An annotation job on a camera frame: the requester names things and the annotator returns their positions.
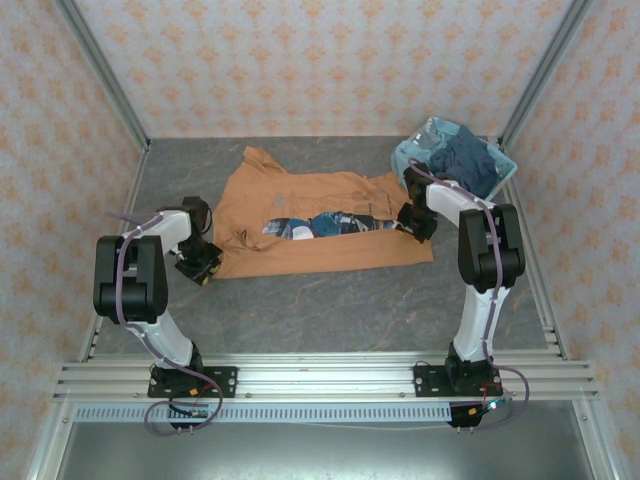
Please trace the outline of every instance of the blue laundry basket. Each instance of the blue laundry basket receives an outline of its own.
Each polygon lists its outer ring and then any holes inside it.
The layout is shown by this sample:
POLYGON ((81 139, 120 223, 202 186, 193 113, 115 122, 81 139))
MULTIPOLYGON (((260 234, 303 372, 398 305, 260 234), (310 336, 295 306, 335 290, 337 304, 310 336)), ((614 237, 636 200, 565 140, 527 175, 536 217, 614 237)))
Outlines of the blue laundry basket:
MULTIPOLYGON (((429 152, 429 149, 433 148, 436 143, 442 146, 442 142, 448 142, 449 139, 458 134, 458 130, 460 130, 460 125, 456 123, 449 122, 448 120, 444 120, 440 117, 429 117, 426 123, 407 140, 424 149, 424 151, 429 152)), ((496 171, 498 173, 496 184, 491 189, 489 195, 485 198, 485 200, 491 200, 496 196, 507 180, 516 173, 518 166, 495 145, 486 141, 484 142, 487 144, 487 152, 495 161, 496 171)), ((391 156, 392 167, 398 177, 401 178, 402 172, 404 171, 404 168, 402 168, 404 162, 395 158, 395 155, 396 152, 394 151, 391 156)))

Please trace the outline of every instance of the wall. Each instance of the wall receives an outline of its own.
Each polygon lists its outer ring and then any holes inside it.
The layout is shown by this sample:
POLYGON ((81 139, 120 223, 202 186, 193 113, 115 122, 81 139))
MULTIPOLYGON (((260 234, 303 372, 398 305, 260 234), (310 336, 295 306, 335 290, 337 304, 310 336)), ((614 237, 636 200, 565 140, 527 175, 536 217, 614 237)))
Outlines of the wall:
POLYGON ((139 150, 51 0, 0 3, 0 476, 23 478, 139 150))
POLYGON ((498 135, 570 0, 80 0, 147 134, 498 135))
POLYGON ((599 1, 517 139, 518 186, 574 356, 640 472, 640 11, 599 1))

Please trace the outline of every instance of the laundry basket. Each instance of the laundry basket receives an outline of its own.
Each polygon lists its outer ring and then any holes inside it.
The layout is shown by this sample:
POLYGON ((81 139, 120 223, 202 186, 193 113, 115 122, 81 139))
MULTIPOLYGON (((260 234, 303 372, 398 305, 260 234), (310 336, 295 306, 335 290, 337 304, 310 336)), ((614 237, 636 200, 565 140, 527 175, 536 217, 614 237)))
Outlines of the laundry basket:
MULTIPOLYGON (((458 134, 460 125, 444 120, 440 117, 429 117, 424 125, 422 125, 407 140, 415 144, 421 151, 421 157, 428 157, 442 148, 446 143, 458 134)), ((491 200, 500 191, 502 186, 516 173, 518 166, 504 153, 502 153, 495 145, 482 140, 487 144, 487 152, 495 161, 496 172, 498 178, 496 184, 485 200, 491 200)), ((394 172, 398 175, 401 182, 404 183, 402 173, 409 166, 408 159, 398 153, 398 148, 391 155, 391 165, 394 172)))

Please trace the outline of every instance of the gray floor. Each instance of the gray floor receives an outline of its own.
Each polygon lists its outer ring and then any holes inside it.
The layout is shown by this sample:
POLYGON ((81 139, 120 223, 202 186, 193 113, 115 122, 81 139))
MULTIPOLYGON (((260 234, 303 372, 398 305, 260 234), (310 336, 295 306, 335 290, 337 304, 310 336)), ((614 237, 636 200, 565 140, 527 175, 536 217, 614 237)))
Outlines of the gray floor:
POLYGON ((214 423, 193 437, 159 438, 140 424, 78 424, 58 479, 593 478, 570 402, 533 402, 515 422, 473 435, 436 424, 371 427, 214 423))
MULTIPOLYGON (((212 208, 245 146, 268 149, 291 173, 390 171, 397 137, 297 137, 152 142, 135 211, 179 205, 200 195, 212 208)), ((459 326, 464 284, 457 232, 442 220, 432 239, 435 261, 365 271, 220 280, 198 287, 167 259, 171 314, 203 353, 444 350, 459 326)), ((526 276, 507 298, 497 349, 544 348, 526 276)), ((105 321, 96 353, 139 353, 129 332, 105 321)))

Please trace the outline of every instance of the patterned wallpaper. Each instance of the patterned wallpaper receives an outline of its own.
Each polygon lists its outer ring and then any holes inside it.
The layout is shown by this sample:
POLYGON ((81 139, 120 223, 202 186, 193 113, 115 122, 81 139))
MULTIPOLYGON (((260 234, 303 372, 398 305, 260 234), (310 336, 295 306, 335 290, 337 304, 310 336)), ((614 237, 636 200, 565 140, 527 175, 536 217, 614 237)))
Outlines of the patterned wallpaper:
POLYGON ((138 148, 51 0, 0 2, 0 477, 24 478, 138 148))
POLYGON ((79 0, 147 134, 498 135, 570 0, 79 0))
POLYGON ((640 10, 594 3, 510 151, 553 301, 640 472, 640 10))

